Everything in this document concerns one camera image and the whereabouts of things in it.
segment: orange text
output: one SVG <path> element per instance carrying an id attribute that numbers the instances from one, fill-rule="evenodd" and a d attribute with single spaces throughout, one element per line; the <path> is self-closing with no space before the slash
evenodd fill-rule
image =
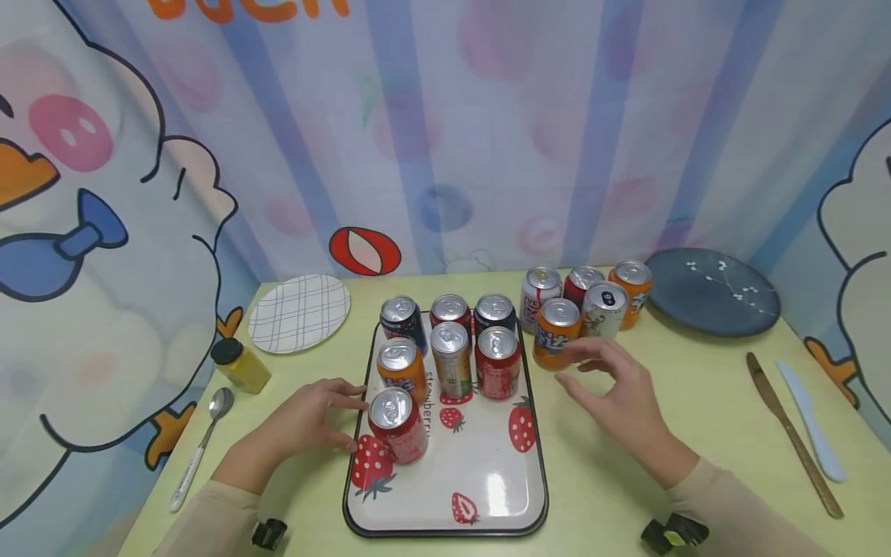
<path id="1" fill-rule="evenodd" d="M 151 11 L 161 20 L 175 20 L 185 13 L 187 0 L 148 0 Z M 225 24 L 235 15 L 233 0 L 194 0 L 206 18 Z M 257 21 L 277 23 L 297 16 L 297 2 L 284 0 L 277 5 L 260 5 L 257 0 L 238 0 L 242 10 Z M 318 0 L 302 0 L 303 11 L 310 19 L 319 17 Z M 334 11 L 342 18 L 349 15 L 347 0 L 331 0 Z"/>

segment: orange soda can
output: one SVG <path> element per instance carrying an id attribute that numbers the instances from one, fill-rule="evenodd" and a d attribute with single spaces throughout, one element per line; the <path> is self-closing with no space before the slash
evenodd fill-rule
<path id="1" fill-rule="evenodd" d="M 609 280 L 624 288 L 628 293 L 628 308 L 625 310 L 625 316 L 622 318 L 619 329 L 622 331 L 631 329 L 641 316 L 643 303 L 650 295 L 650 289 L 653 287 L 653 273 L 640 261 L 628 260 L 622 261 L 609 271 Z"/>
<path id="2" fill-rule="evenodd" d="M 565 298 L 547 300 L 538 312 L 532 357 L 546 370 L 563 369 L 568 365 L 563 345 L 577 339 L 581 332 L 581 312 L 575 303 Z"/>
<path id="3" fill-rule="evenodd" d="M 405 389 L 418 406 L 427 399 L 427 373 L 414 340 L 394 337 L 378 351 L 378 373 L 388 387 Z"/>

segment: white plastic knife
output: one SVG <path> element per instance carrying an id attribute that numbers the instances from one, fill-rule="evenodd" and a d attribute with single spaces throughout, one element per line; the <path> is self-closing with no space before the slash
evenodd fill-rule
<path id="1" fill-rule="evenodd" d="M 795 375 L 795 372 L 792 371 L 792 368 L 780 360 L 776 360 L 776 364 L 780 368 L 783 379 L 786 380 L 786 385 L 789 386 L 792 398 L 795 399 L 795 404 L 801 413 L 801 419 L 805 422 L 807 434 L 811 438 L 813 451 L 817 455 L 817 462 L 820 463 L 820 468 L 822 468 L 826 477 L 832 481 L 838 483 L 845 481 L 847 476 L 841 468 L 841 463 L 836 458 L 835 453 L 832 452 L 830 444 L 826 442 L 822 431 L 817 427 L 817 421 L 813 418 L 813 401 L 811 396 L 807 393 L 805 386 L 798 379 L 798 376 Z"/>

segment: aluminum can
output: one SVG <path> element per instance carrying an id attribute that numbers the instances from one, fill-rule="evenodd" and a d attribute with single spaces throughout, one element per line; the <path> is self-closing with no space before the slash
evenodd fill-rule
<path id="1" fill-rule="evenodd" d="M 464 301 L 464 298 L 457 294 L 443 294 L 433 300 L 430 306 L 430 328 L 446 321 L 454 321 L 464 327 L 468 336 L 473 335 L 470 327 L 472 319 L 470 317 L 470 306 Z"/>
<path id="2" fill-rule="evenodd" d="M 387 387 L 368 407 L 368 426 L 393 456 L 396 464 L 408 464 L 427 452 L 427 431 L 414 398 L 399 387 Z"/>
<path id="3" fill-rule="evenodd" d="M 526 271 L 519 293 L 519 324 L 523 331 L 535 333 L 539 308 L 547 300 L 558 298 L 562 291 L 557 271 L 546 266 L 534 266 Z"/>
<path id="4" fill-rule="evenodd" d="M 584 295 L 591 285 L 605 280 L 607 277 L 596 268 L 588 265 L 578 266 L 566 275 L 566 281 L 563 282 L 563 298 L 571 300 L 581 309 Z"/>
<path id="5" fill-rule="evenodd" d="M 628 293 L 628 309 L 622 319 L 622 330 L 631 329 L 641 316 L 643 303 L 653 287 L 653 273 L 640 261 L 623 261 L 609 271 L 609 279 Z"/>
<path id="6" fill-rule="evenodd" d="M 517 392 L 519 341 L 513 331 L 501 326 L 485 329 L 475 348 L 480 392 L 501 400 Z"/>
<path id="7" fill-rule="evenodd" d="M 581 331 L 581 312 L 576 304 L 565 298 L 549 299 L 538 311 L 532 357 L 544 369 L 563 369 L 568 365 L 563 345 L 577 339 Z"/>
<path id="8" fill-rule="evenodd" d="M 470 336 L 457 322 L 446 321 L 430 333 L 430 351 L 437 365 L 439 387 L 449 398 L 470 394 Z"/>
<path id="9" fill-rule="evenodd" d="M 479 335 L 489 327 L 504 327 L 514 331 L 517 327 L 517 312 L 513 303 L 503 294 L 487 294 L 477 301 L 473 309 L 474 334 Z"/>
<path id="10" fill-rule="evenodd" d="M 399 387 L 424 404 L 429 387 L 424 360 L 414 341 L 403 337 L 387 340 L 378 350 L 378 373 L 388 387 Z"/>
<path id="11" fill-rule="evenodd" d="M 616 283 L 595 283 L 584 295 L 582 336 L 615 339 L 628 307 L 628 294 Z"/>
<path id="12" fill-rule="evenodd" d="M 421 323 L 421 310 L 408 296 L 390 298 L 380 306 L 380 326 L 388 339 L 406 337 L 414 340 L 421 353 L 427 355 L 427 335 Z"/>

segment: wooden handle knife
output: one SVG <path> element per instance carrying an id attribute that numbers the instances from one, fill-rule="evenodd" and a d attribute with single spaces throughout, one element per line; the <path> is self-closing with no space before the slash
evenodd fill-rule
<path id="1" fill-rule="evenodd" d="M 829 516 L 834 519 L 844 517 L 845 514 L 842 512 L 841 506 L 838 505 L 838 501 L 832 494 L 832 490 L 830 490 L 829 485 L 826 484 L 826 480 L 823 479 L 820 470 L 817 469 L 817 464 L 813 461 L 811 454 L 807 452 L 804 441 L 798 436 L 795 426 L 792 425 L 792 421 L 789 420 L 786 411 L 783 410 L 782 404 L 780 404 L 780 399 L 777 398 L 777 394 L 773 390 L 770 381 L 768 381 L 767 376 L 764 375 L 764 370 L 761 369 L 761 365 L 758 363 L 757 358 L 755 358 L 755 355 L 751 352 L 746 354 L 746 363 L 748 364 L 748 371 L 752 375 L 752 381 L 755 383 L 755 388 L 758 389 L 758 394 L 761 395 L 761 398 L 770 411 L 773 412 L 773 415 L 780 420 L 783 429 L 786 430 L 786 434 L 789 435 L 789 440 L 792 441 L 792 446 L 798 454 L 798 459 L 801 460 L 802 466 L 805 467 L 807 477 L 811 480 L 813 488 L 816 489 L 817 496 L 820 497 L 820 501 L 823 503 L 823 507 L 826 508 L 826 512 L 828 512 Z"/>

